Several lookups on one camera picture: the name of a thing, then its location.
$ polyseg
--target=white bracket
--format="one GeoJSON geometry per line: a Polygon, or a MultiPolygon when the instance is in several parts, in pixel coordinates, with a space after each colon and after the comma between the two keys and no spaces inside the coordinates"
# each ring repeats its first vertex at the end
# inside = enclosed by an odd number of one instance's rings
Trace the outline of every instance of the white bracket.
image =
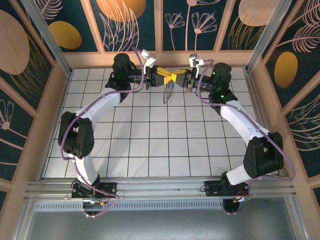
{"type": "Polygon", "coordinates": [[[205,65],[205,61],[203,58],[199,58],[198,54],[193,53],[189,56],[189,64],[191,68],[196,68],[195,78],[198,77],[200,66],[205,65]]]}
{"type": "Polygon", "coordinates": [[[145,58],[143,72],[146,73],[147,67],[152,68],[154,66],[157,55],[153,52],[148,52],[147,50],[143,49],[141,56],[145,58]]]}

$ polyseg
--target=yellow oval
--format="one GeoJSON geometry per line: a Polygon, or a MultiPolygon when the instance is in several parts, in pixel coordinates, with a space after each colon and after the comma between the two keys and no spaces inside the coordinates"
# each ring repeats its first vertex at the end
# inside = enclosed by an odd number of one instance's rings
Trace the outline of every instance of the yellow oval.
{"type": "Polygon", "coordinates": [[[274,79],[275,83],[282,89],[288,87],[296,77],[298,70],[298,60],[289,51],[281,53],[275,63],[274,79]]]}
{"type": "Polygon", "coordinates": [[[146,9],[146,0],[96,0],[101,11],[109,18],[117,22],[129,22],[131,20],[125,11],[131,9],[136,18],[140,17],[146,9]]]}
{"type": "Polygon", "coordinates": [[[65,49],[76,49],[82,43],[78,30],[66,21],[55,21],[49,25],[56,42],[65,49]]]}
{"type": "Polygon", "coordinates": [[[9,13],[0,10],[0,69],[8,74],[21,74],[30,56],[28,35],[9,13]]]}
{"type": "Polygon", "coordinates": [[[268,24],[279,0],[241,0],[239,18],[247,26],[259,27],[268,24]]]}

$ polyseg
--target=metal vent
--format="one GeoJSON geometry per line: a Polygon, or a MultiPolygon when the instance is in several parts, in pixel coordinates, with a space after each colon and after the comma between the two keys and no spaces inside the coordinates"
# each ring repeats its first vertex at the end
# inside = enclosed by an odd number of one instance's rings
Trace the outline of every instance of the metal vent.
{"type": "MultiPolygon", "coordinates": [[[[106,209],[112,202],[103,206],[94,206],[94,209],[106,209]]],[[[184,210],[184,209],[212,209],[221,208],[221,199],[204,200],[148,200],[148,201],[122,201],[116,204],[111,211],[134,210],[184,210]]],[[[35,212],[75,212],[82,210],[82,202],[40,201],[35,205],[35,212]]]]}

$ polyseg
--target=orange circle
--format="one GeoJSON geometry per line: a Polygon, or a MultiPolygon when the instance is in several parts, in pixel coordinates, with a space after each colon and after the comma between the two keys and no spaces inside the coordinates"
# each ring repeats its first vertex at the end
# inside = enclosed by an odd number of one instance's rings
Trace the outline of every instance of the orange circle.
{"type": "Polygon", "coordinates": [[[96,2],[101,11],[116,22],[130,21],[130,9],[136,18],[140,17],[146,9],[146,0],[96,0],[96,2]]]}

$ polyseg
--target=white tile floor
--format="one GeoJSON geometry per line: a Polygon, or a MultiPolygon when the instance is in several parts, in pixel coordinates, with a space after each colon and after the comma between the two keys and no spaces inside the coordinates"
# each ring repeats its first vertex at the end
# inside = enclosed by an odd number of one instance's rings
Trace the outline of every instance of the white tile floor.
{"type": "MultiPolygon", "coordinates": [[[[75,69],[62,112],[75,112],[93,100],[111,72],[75,69]]],[[[243,69],[233,68],[231,75],[231,90],[255,118],[243,69]]],[[[101,177],[220,176],[242,163],[245,143],[230,123],[179,86],[163,105],[163,91],[131,93],[95,125],[92,157],[101,177]]],[[[58,131],[43,177],[74,178],[73,165],[60,159],[58,131]]]]}

